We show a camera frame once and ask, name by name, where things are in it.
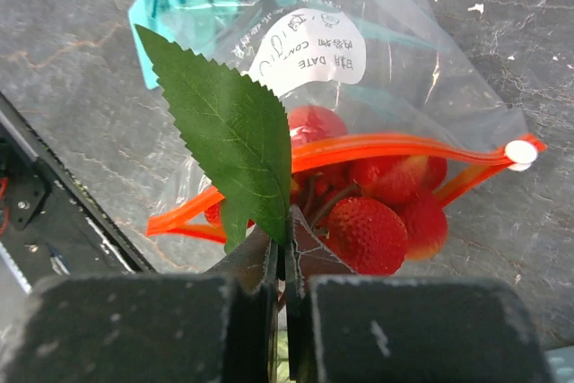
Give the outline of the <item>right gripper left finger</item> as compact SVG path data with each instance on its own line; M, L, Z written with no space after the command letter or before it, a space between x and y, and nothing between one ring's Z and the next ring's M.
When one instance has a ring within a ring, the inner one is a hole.
M260 229L202 274L52 276L1 346L4 382L272 382L279 248Z

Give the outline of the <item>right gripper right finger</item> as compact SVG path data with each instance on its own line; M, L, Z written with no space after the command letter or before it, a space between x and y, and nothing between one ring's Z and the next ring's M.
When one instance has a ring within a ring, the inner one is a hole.
M290 376L298 382L550 382L523 301L504 282L356 274L290 211Z

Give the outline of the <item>clear zip top bag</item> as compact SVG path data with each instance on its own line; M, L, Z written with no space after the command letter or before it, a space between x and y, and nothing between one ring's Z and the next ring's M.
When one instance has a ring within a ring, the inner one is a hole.
M264 85L288 110L335 112L348 134L326 149L330 160L407 152L445 159L434 191L444 212L486 179L528 170L545 148L440 27L428 0L259 0L203 50L183 49ZM190 152L146 231L232 251L204 217L221 200ZM264 231L252 226L247 235L253 229Z

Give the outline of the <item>fake strawberries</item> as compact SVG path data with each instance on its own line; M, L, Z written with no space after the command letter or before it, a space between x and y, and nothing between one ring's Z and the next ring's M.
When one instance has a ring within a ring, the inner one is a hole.
M407 152L330 160L326 149L348 134L331 109L288 110L228 66L144 27L137 33L181 138L222 195L204 217L224 232L227 249L252 226L286 240L292 205L361 274L391 275L444 247L448 221L434 191L446 177L445 159Z

